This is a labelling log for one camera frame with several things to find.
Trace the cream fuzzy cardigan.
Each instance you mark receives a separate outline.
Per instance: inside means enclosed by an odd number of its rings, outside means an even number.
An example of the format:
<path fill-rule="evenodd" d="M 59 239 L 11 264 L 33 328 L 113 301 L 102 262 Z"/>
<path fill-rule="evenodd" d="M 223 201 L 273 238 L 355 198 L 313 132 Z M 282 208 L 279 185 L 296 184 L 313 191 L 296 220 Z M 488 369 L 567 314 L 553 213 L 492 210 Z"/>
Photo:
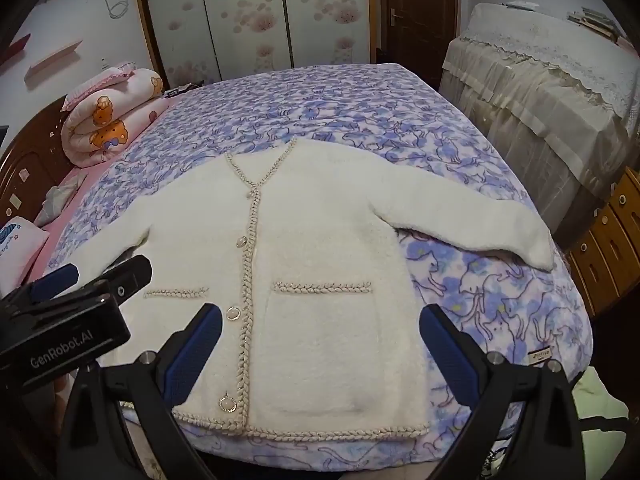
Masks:
<path fill-rule="evenodd" d="M 130 341 L 108 364 L 220 307 L 221 336 L 175 408 L 183 422 L 276 441 L 413 439 L 430 429 L 430 386 L 401 229 L 554 266 L 525 205 L 315 140 L 191 169 L 68 260 L 81 283 L 127 250 L 151 261 L 150 284 L 122 306 Z"/>

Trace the white pillow with blue print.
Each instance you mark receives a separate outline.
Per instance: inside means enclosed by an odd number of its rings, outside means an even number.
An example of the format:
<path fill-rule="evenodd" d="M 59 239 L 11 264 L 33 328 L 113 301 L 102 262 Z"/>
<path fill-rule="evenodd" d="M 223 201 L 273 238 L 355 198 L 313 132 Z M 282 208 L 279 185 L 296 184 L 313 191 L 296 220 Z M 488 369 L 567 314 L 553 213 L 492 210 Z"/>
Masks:
<path fill-rule="evenodd" d="M 48 238 L 47 231 L 43 231 L 22 217 L 14 217 L 2 226 L 0 252 L 2 298 L 23 283 Z"/>

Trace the pink bed sheet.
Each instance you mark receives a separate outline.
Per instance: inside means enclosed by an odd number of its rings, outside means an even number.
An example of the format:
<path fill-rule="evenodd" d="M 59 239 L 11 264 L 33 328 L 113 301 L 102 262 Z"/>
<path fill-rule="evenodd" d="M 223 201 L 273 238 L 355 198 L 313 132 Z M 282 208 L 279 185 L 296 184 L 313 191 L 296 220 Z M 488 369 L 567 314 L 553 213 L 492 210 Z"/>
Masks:
<path fill-rule="evenodd" d="M 35 260 L 29 274 L 27 275 L 27 281 L 31 282 L 40 278 L 47 272 L 47 265 L 55 251 L 55 247 L 58 244 L 64 229 L 70 223 L 70 219 L 73 217 L 74 212 L 79 207 L 84 196 L 89 192 L 90 188 L 96 183 L 97 180 L 104 174 L 111 162 L 104 162 L 96 166 L 88 168 L 74 168 L 62 181 L 62 185 L 66 185 L 70 180 L 76 177 L 78 174 L 84 176 L 81 186 L 76 191 L 75 195 L 66 203 L 62 212 L 50 223 L 42 227 L 43 231 L 49 233 L 49 237 L 46 244 L 40 250 L 38 258 Z"/>

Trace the grey crumpled cloth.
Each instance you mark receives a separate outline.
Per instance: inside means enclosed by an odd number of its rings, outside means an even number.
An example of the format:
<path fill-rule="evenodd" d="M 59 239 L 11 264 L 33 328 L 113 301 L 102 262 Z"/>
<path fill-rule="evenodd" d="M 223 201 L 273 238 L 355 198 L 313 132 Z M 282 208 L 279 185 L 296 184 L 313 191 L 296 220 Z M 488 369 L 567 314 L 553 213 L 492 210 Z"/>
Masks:
<path fill-rule="evenodd" d="M 35 218 L 36 226 L 46 226 L 54 221 L 66 207 L 67 203 L 74 198 L 84 183 L 83 176 L 76 176 L 58 186 L 52 186 L 46 193 L 42 202 L 41 210 Z"/>

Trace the wooden headboard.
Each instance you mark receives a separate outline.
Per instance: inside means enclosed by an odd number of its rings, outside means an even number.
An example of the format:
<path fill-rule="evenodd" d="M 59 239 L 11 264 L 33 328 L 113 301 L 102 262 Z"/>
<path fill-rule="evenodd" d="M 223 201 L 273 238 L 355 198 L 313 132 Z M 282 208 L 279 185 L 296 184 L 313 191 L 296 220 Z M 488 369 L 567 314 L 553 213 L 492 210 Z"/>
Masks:
<path fill-rule="evenodd" d="M 34 221 L 50 188 L 74 168 L 62 148 L 64 101 L 61 96 L 35 114 L 1 156 L 2 226 L 16 216 Z"/>

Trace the blue cat print blanket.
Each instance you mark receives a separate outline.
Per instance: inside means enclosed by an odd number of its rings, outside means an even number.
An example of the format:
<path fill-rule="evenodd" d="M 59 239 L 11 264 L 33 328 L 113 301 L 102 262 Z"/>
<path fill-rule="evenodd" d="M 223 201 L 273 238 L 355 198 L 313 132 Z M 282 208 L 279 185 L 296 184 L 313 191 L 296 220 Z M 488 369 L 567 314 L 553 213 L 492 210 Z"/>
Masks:
<path fill-rule="evenodd" d="M 395 65 L 188 92 L 88 189 L 50 267 L 133 249 L 122 308 L 160 346 L 206 301 L 220 341 L 176 416 L 206 456 L 286 469 L 433 465 L 469 412 L 418 331 L 426 304 L 515 364 L 588 366 L 582 297 L 526 189 L 468 118 Z"/>

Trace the pink bear print quilt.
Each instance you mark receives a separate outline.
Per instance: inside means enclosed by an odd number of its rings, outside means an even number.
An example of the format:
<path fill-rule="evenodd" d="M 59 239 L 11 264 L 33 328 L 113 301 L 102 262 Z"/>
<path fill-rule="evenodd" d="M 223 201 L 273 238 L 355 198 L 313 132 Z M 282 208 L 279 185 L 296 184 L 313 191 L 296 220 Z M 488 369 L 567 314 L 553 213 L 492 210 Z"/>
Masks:
<path fill-rule="evenodd" d="M 65 156 L 79 168 L 118 156 L 168 109 L 163 88 L 154 70 L 124 63 L 72 90 L 61 108 Z"/>

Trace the black remote on bed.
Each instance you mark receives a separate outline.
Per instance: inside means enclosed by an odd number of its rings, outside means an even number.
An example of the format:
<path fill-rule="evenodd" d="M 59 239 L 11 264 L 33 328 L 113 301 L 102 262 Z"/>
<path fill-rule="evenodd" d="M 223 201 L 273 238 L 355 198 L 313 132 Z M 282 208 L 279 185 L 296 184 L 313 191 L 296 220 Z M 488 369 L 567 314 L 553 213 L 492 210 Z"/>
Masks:
<path fill-rule="evenodd" d="M 178 86 L 176 88 L 172 88 L 172 89 L 166 90 L 163 93 L 163 97 L 165 99 L 173 99 L 176 96 L 182 96 L 186 92 L 201 88 L 202 85 L 203 85 L 203 83 L 201 81 L 200 82 L 189 82 L 188 84 L 182 84 L 181 86 Z"/>

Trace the wooden drawer cabinet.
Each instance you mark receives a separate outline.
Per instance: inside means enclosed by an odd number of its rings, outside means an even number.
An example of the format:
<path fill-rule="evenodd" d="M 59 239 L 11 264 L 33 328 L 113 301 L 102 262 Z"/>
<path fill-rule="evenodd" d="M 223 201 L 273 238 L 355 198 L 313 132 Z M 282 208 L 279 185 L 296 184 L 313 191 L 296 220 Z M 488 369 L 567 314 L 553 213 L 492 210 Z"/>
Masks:
<path fill-rule="evenodd" d="M 625 169 L 608 201 L 566 252 L 566 260 L 592 318 L 639 285 L 638 171 Z"/>

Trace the floral sliding wardrobe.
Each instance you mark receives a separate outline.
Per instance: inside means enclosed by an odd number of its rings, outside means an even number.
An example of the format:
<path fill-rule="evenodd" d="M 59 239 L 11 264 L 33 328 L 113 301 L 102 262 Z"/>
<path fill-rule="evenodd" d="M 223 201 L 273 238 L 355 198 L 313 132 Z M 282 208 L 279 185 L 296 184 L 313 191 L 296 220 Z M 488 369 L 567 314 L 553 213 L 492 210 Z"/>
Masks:
<path fill-rule="evenodd" d="M 375 0 L 138 0 L 168 86 L 315 65 L 361 64 L 376 47 Z"/>

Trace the beige lace covered furniture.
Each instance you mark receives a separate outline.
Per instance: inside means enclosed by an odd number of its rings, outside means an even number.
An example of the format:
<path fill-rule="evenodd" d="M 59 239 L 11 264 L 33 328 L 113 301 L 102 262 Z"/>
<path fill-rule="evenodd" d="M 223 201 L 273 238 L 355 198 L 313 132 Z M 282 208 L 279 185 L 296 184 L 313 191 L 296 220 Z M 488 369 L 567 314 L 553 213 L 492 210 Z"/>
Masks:
<path fill-rule="evenodd" d="M 561 244 L 639 159 L 639 59 L 585 27 L 479 3 L 440 93 L 486 136 Z"/>

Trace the dark wooden door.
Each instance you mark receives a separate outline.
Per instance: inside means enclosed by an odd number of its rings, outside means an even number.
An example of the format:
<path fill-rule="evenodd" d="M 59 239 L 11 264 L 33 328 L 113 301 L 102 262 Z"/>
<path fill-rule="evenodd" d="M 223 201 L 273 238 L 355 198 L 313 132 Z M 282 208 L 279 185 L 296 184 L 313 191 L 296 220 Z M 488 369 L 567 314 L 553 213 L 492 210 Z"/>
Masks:
<path fill-rule="evenodd" d="M 396 63 L 436 89 L 442 62 L 458 34 L 459 0 L 381 0 L 376 60 Z"/>

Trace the pink wall shelf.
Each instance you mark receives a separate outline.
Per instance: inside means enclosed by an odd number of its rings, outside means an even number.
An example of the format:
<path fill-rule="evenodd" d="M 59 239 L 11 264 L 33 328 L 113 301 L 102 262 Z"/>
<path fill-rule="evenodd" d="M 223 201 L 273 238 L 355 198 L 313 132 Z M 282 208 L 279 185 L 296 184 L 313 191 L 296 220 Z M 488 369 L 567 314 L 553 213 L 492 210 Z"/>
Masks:
<path fill-rule="evenodd" d="M 29 81 L 32 77 L 35 77 L 37 74 L 45 70 L 47 67 L 52 64 L 62 60 L 66 55 L 69 55 L 77 50 L 77 48 L 82 44 L 82 40 L 78 39 L 72 41 L 70 44 L 66 44 L 64 47 L 60 47 L 58 50 L 55 50 L 49 54 L 47 54 L 44 58 L 39 60 L 38 62 L 32 63 L 29 66 L 27 72 L 24 76 L 24 81 Z"/>

